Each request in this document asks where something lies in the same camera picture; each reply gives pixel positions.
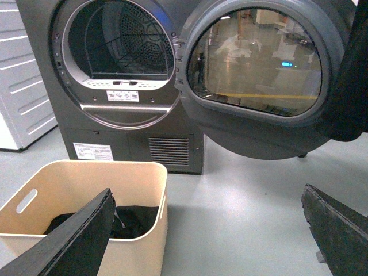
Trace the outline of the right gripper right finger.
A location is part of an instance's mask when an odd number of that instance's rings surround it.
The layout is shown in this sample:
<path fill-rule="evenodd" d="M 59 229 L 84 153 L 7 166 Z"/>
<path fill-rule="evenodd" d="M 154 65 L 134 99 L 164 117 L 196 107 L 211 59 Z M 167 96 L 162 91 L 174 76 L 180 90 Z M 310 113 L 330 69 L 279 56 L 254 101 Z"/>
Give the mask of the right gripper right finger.
<path fill-rule="evenodd" d="M 331 274 L 367 275 L 367 217 L 310 184 L 301 202 Z"/>

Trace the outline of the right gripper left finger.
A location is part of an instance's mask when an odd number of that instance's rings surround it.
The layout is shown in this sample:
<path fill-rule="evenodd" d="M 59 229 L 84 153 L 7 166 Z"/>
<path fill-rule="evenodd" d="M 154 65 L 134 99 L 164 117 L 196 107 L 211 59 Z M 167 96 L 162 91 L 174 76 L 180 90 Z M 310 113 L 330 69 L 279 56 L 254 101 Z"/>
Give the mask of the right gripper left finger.
<path fill-rule="evenodd" d="M 116 203 L 105 189 L 29 250 L 1 268 L 1 275 L 97 275 L 110 238 Z"/>

